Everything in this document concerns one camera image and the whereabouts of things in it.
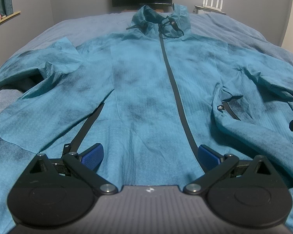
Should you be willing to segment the teal zip jacket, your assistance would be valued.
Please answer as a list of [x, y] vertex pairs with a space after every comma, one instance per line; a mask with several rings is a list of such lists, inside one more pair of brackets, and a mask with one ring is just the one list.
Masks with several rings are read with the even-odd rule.
[[[0, 233], [13, 227], [8, 192], [33, 157], [59, 157], [103, 110], [82, 148], [101, 143], [99, 175], [123, 185], [179, 185], [200, 177], [197, 147], [241, 159], [265, 155], [293, 198], [293, 66], [263, 50], [192, 33], [186, 7], [148, 6], [123, 32], [75, 46], [61, 39], [0, 68], [0, 88], [39, 82], [0, 113]], [[293, 208], [286, 221], [293, 231]]]

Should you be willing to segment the white wifi router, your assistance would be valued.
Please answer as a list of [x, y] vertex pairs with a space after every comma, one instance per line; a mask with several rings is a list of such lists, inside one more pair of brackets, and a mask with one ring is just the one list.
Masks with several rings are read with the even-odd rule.
[[202, 5], [195, 5], [193, 9], [194, 14], [203, 13], [217, 13], [226, 15], [223, 12], [223, 0], [203, 0]]

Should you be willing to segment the wooden window sill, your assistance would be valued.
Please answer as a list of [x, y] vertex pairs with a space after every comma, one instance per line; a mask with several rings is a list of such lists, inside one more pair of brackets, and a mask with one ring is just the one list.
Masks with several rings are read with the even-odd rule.
[[14, 12], [13, 14], [10, 14], [8, 16], [2, 15], [2, 19], [0, 21], [0, 24], [4, 23], [5, 21], [10, 20], [11, 18], [14, 18], [20, 14], [21, 14], [21, 11]]

